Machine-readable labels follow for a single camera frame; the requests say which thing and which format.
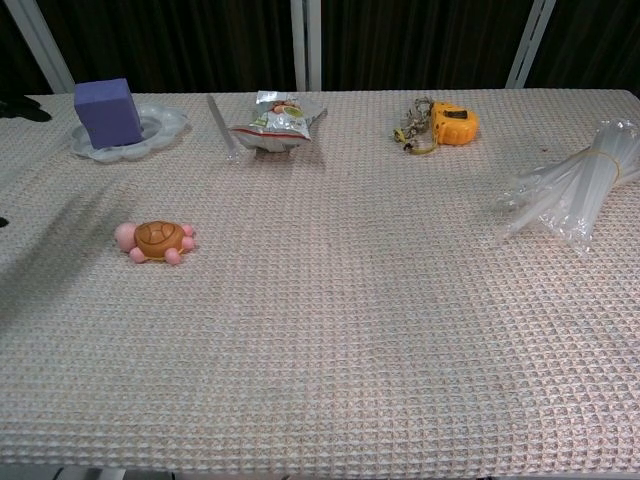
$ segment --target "orange turtle shell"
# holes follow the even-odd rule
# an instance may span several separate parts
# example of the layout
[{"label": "orange turtle shell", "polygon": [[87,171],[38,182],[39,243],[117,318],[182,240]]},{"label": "orange turtle shell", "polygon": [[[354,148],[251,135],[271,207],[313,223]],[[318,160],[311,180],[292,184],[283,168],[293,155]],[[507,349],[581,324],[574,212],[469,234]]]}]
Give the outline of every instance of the orange turtle shell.
[{"label": "orange turtle shell", "polygon": [[139,225],[134,232],[136,245],[149,260],[164,260],[164,252],[175,248],[182,253],[184,230],[175,223],[148,222]]}]

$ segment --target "snack bag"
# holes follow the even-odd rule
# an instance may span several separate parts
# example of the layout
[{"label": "snack bag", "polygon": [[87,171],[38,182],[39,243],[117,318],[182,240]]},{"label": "snack bag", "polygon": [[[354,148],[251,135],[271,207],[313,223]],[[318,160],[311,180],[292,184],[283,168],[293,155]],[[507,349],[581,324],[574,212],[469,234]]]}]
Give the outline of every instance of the snack bag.
[{"label": "snack bag", "polygon": [[284,152],[311,141],[309,126],[325,111],[295,93],[260,91],[255,120],[230,131],[248,149]]}]

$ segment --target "turtle toy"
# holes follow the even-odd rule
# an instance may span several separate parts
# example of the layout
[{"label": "turtle toy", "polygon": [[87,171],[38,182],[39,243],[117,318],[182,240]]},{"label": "turtle toy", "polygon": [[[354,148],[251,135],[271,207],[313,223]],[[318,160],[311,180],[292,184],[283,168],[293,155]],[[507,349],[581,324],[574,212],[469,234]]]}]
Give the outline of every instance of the turtle toy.
[{"label": "turtle toy", "polygon": [[136,263],[155,260],[177,265],[182,261],[182,253],[195,248],[193,234],[191,225],[160,220],[142,225],[123,223],[116,228],[116,241]]}]

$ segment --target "pink turtle head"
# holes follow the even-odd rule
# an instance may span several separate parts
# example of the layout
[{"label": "pink turtle head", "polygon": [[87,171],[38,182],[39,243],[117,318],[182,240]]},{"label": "pink turtle head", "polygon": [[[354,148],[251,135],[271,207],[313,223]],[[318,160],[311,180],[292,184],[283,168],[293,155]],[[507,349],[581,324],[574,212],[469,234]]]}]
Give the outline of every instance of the pink turtle head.
[{"label": "pink turtle head", "polygon": [[136,246],[135,223],[123,223],[116,228],[116,242],[123,252],[129,252]]}]

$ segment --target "bundle of plastic straws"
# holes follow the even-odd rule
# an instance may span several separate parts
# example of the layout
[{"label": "bundle of plastic straws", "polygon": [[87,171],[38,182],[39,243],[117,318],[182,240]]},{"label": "bundle of plastic straws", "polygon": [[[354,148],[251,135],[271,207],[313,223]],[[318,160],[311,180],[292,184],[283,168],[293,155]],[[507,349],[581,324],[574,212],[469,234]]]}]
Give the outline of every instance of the bundle of plastic straws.
[{"label": "bundle of plastic straws", "polygon": [[511,237],[541,222],[579,254],[588,253],[594,223],[613,187],[640,178],[640,131],[628,120],[602,122],[589,148],[561,163],[517,177],[502,199]]}]

